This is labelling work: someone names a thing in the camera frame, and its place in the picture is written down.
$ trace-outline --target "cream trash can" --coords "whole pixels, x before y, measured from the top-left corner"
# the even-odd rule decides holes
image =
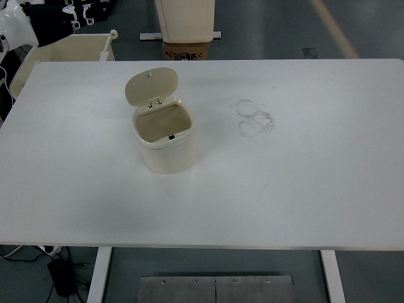
[[[133,125],[143,156],[158,174],[187,169],[197,157],[194,116],[185,101],[172,96],[177,87],[170,68],[137,74],[125,87],[126,99],[137,107]]]
[[[14,99],[18,98],[34,67],[41,62],[115,61],[111,42],[116,38],[116,30],[73,34],[43,47],[33,47],[10,83],[11,95]]]
[[[164,42],[213,40],[215,0],[155,0],[155,4]]]

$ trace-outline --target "gray floor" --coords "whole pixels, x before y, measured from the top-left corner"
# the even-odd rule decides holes
[[[215,30],[222,39],[209,45],[208,58],[304,59],[303,48],[319,49],[322,59],[343,59],[341,43],[330,34],[313,8],[315,0],[216,0]],[[324,0],[340,30],[362,58],[404,59],[404,2],[401,0]],[[112,47],[117,61],[161,60],[161,41],[139,41],[140,33],[159,32],[153,0],[116,0],[108,21],[80,33],[106,33],[119,38]],[[1,246],[0,253],[13,250]],[[15,258],[38,252],[24,247]],[[96,249],[74,247],[75,269],[91,279]],[[404,302],[404,253],[336,253],[347,302]],[[52,281],[48,258],[34,263],[0,259],[0,302],[45,302]],[[297,302],[327,302],[317,251],[212,251],[190,249],[114,249],[104,302],[136,302],[140,276],[150,275],[292,275]],[[83,298],[85,288],[79,289]],[[52,294],[50,302],[66,300]],[[70,302],[79,302],[72,297]]]

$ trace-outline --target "open lid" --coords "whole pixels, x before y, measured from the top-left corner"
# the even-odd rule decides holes
[[[170,68],[155,68],[132,77],[125,86],[125,96],[132,106],[146,106],[149,100],[165,99],[178,87],[177,73]]]

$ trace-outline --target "white metal table leg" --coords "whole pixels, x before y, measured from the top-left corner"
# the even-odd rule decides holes
[[[102,303],[112,247],[99,247],[87,303]]]
[[[345,303],[340,270],[336,262],[335,251],[321,251],[324,273],[326,275],[328,296],[331,303]]]

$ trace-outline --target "metal floor plate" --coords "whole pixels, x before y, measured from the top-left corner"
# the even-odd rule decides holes
[[[138,303],[295,303],[291,276],[142,277]]]
[[[215,303],[215,277],[141,277],[138,303]]]
[[[218,276],[217,303],[294,303],[291,276]]]

